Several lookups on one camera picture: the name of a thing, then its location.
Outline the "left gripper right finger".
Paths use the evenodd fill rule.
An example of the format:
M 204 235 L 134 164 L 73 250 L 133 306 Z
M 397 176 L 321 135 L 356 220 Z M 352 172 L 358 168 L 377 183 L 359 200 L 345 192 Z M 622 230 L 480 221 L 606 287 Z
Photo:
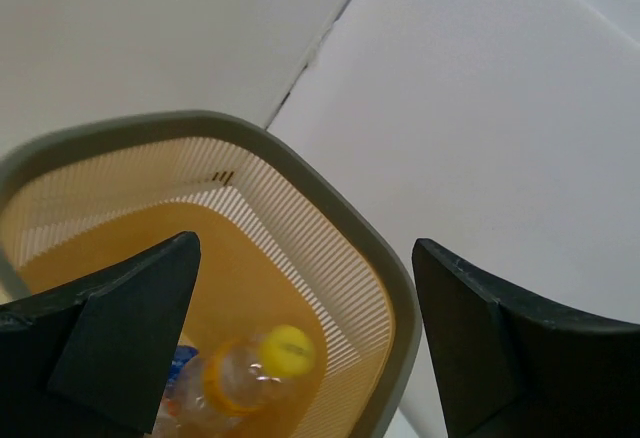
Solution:
M 416 290 L 451 437 L 635 437 L 639 328 L 499 278 L 430 239 Z

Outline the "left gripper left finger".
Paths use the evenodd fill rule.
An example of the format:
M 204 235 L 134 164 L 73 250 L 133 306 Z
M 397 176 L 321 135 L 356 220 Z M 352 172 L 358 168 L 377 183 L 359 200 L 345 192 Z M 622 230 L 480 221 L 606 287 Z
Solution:
M 1 308 L 4 437 L 151 432 L 201 260 L 181 232 Z

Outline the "clear bottle blue label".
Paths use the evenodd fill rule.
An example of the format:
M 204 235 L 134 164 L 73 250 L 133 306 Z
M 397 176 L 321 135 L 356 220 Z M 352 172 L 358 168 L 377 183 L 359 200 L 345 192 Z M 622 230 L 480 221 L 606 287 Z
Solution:
M 199 350 L 190 345 L 178 345 L 173 354 L 169 375 L 167 378 L 166 388 L 170 389 L 175 386 L 175 382 L 184 369 L 185 365 L 199 354 Z

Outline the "clear bottle red-blue label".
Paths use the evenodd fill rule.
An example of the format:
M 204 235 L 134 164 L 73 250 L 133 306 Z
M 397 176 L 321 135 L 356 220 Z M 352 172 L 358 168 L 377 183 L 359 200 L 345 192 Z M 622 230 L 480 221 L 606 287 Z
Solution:
M 167 383 L 153 429 L 145 437 L 201 437 L 201 430 L 192 420 L 200 396 L 198 388 Z

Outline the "clear bottle orange label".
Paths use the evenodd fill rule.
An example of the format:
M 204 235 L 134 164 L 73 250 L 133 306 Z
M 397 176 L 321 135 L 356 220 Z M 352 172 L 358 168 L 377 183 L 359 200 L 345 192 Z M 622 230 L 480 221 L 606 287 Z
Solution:
M 169 388 L 170 410 L 179 427 L 220 436 L 291 391 L 315 358 L 312 339 L 293 325 L 226 341 L 185 362 Z

